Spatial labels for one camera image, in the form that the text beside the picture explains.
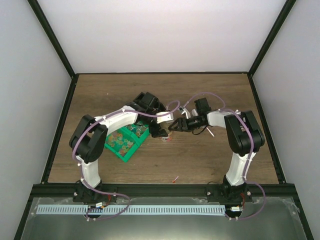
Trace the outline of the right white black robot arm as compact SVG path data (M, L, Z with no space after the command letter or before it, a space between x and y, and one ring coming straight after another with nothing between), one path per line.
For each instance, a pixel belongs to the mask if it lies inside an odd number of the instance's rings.
M249 167L256 153L265 144L265 137L251 110L212 110L206 98L197 99L194 103L195 115L177 118L168 129L193 132L211 126L226 130L232 158L223 177L221 192L225 200L232 202L244 193Z

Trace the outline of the clear plastic jar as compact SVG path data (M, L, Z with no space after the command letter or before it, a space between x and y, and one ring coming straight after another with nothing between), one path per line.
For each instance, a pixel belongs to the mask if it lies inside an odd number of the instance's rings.
M164 143L170 142L173 138L173 131L170 131L167 136L161 137L160 140Z

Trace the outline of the green bin gummy candies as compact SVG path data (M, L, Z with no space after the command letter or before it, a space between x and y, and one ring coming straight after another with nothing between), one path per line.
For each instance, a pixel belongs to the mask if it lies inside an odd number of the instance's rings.
M143 142L122 127L106 137L104 147L127 163Z

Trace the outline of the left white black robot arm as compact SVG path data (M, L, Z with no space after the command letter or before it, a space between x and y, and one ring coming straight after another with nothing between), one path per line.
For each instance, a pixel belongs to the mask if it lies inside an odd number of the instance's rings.
M173 112L149 92L141 92L113 112L95 117L84 115L69 140L69 146L72 158L80 167L80 182L86 187L85 197L97 202L102 196L102 189L98 186L101 183L99 158L109 135L140 122L151 127L151 135L157 138L165 133L160 123L172 119Z

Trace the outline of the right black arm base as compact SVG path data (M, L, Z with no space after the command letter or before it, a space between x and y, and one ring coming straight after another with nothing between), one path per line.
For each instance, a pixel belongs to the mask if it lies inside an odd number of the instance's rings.
M250 202L252 196L248 195L248 187L246 184L239 186L231 186L225 183L221 184L207 184L204 189L204 193L211 199L216 199L217 202L240 202L245 200Z

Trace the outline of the black bin candies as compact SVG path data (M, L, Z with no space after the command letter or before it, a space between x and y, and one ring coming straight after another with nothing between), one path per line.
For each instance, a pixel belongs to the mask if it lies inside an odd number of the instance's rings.
M141 92L133 100L133 103L133 108L135 110L149 115L156 115L157 113L164 112L166 110L160 100L149 92Z

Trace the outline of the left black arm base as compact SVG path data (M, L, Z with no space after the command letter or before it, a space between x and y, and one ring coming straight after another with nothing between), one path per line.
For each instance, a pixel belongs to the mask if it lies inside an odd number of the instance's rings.
M106 194L101 194L85 187L80 181L77 181L73 186L73 201L84 204L95 204L98 202L107 202L109 197ZM113 184L100 182L95 190L108 193L117 193L118 188Z

